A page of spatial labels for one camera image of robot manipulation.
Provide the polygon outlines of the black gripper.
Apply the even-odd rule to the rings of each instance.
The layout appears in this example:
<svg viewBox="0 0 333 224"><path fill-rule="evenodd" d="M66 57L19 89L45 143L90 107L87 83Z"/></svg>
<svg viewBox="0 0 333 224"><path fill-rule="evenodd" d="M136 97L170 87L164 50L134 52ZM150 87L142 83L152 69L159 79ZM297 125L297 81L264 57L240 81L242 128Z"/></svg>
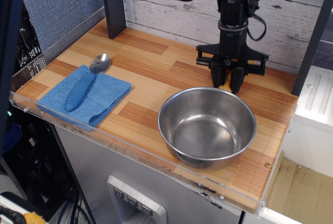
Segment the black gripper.
<svg viewBox="0 0 333 224"><path fill-rule="evenodd" d="M219 25L220 41L218 44L198 45L196 50L198 56L196 63L210 66L212 83L215 88L224 85L226 81L226 70L232 70L232 93L237 94L243 84L246 73L256 73L264 75L266 71L266 61L268 55L260 53L247 46L246 40L250 35L248 25L228 26ZM258 65L246 64L240 66L232 60L259 61Z"/></svg>

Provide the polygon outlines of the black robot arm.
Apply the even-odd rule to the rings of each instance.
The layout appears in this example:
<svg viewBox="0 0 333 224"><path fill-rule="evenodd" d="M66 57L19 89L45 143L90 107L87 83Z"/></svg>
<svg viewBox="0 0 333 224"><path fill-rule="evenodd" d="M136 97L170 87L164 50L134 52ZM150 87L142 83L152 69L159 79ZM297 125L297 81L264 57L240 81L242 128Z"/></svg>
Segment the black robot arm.
<svg viewBox="0 0 333 224"><path fill-rule="evenodd" d="M255 14L259 9L258 2L259 0L217 0L220 12L220 41L217 44L196 47L196 61L210 68L215 88L225 83L227 71L231 73L230 86L234 94L239 92L247 74L265 74L268 55L247 45L247 38L251 37L248 29L249 18L265 23Z"/></svg>

